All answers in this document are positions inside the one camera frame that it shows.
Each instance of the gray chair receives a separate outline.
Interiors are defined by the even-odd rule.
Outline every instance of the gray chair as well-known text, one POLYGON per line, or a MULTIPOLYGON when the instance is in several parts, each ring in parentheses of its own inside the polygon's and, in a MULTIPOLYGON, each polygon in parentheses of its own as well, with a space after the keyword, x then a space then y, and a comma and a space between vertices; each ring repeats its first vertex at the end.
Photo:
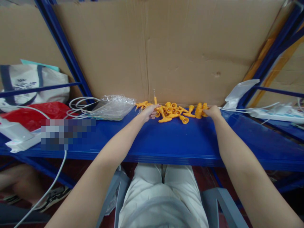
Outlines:
MULTIPOLYGON (((99 228, 105 212, 114 196, 117 187, 119 186, 114 227, 118 227, 119 212, 123 206, 124 197, 127 193, 130 184, 130 179, 122 171, 116 171, 111 181, 109 190, 107 192, 106 200, 101 209, 96 228, 99 228)), ((209 228, 219 228, 219 209, 218 203, 221 206, 223 214, 227 220, 230 228, 248 228, 246 221, 241 215, 239 209, 234 203, 231 195, 225 188, 212 188, 201 192, 201 199, 204 210, 209 223, 209 228)))
MULTIPOLYGON (((117 188, 119 189, 116 202, 114 227, 118 227, 119 212, 123 206, 124 197, 127 193, 129 185, 130 179, 127 177, 127 175, 122 171, 116 171, 101 209, 96 228, 99 228, 117 188)), ((221 206, 230 228, 248 228, 243 216, 241 215, 227 189, 213 188, 206 190, 201 192, 201 199, 210 228, 219 228, 218 203, 221 206)), ((0 204, 0 211, 0 225, 8 225, 18 223, 29 210, 11 205, 0 204)), ((32 212, 24 223, 46 223, 49 219, 50 216, 47 214, 32 212)))
MULTIPOLYGON (((0 225, 17 224, 28 212, 29 209, 0 203, 0 225)), ((50 218, 48 214, 32 212, 23 224, 47 223, 50 218)))

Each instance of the white power strip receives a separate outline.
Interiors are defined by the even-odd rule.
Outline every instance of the white power strip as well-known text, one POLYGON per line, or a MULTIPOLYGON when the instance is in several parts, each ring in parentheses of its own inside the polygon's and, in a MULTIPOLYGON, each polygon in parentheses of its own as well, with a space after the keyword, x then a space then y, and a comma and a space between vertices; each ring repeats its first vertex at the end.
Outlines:
POLYGON ((7 142, 5 145, 12 149, 10 151, 11 153, 18 153, 19 151, 27 150, 28 148, 41 142, 41 128, 32 131, 31 134, 34 136, 31 139, 28 139, 26 141, 19 141, 17 139, 14 139, 7 142))
POLYGON ((291 109, 285 114, 272 114, 269 110, 266 109, 249 109, 247 110, 250 116, 259 118, 259 119, 270 119, 270 120, 281 120, 288 122, 297 122, 304 123, 304 114, 291 109))

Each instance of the hand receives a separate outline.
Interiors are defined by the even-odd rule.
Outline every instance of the hand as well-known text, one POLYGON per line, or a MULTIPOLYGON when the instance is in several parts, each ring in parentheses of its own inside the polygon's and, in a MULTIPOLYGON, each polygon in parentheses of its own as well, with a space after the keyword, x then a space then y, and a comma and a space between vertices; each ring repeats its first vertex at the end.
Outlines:
POLYGON ((155 119, 156 108, 160 107, 159 104, 154 104, 146 107, 139 115, 142 116, 147 122, 149 119, 155 119))
POLYGON ((210 116, 213 120, 222 116, 220 109, 216 105, 212 106, 210 109, 204 109, 203 112, 210 116))

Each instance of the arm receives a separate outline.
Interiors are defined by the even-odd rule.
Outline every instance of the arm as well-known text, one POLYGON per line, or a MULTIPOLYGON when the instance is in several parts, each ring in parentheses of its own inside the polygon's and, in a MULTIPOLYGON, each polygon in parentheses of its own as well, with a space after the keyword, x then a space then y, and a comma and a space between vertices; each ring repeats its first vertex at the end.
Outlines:
POLYGON ((217 106, 204 112, 215 125, 219 152, 253 227, 304 227, 263 167, 222 117, 217 106))
POLYGON ((45 228, 96 226, 115 170, 144 123, 155 118, 156 107, 148 106, 104 146, 45 228))

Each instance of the red plastic bag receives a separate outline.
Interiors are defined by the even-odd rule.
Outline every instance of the red plastic bag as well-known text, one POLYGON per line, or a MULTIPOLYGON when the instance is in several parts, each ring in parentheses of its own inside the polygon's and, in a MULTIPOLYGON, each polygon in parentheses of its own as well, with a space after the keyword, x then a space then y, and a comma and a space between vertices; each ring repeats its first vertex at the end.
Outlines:
MULTIPOLYGON (((36 108, 45 113, 51 119, 63 119, 70 110, 70 107, 61 102, 47 102, 41 104, 32 104, 28 107, 36 108)), ((1 114, 2 118, 9 120, 10 122, 19 122, 27 130, 34 131, 41 127, 41 120, 47 119, 44 115, 33 109, 20 108, 5 114, 1 114)))

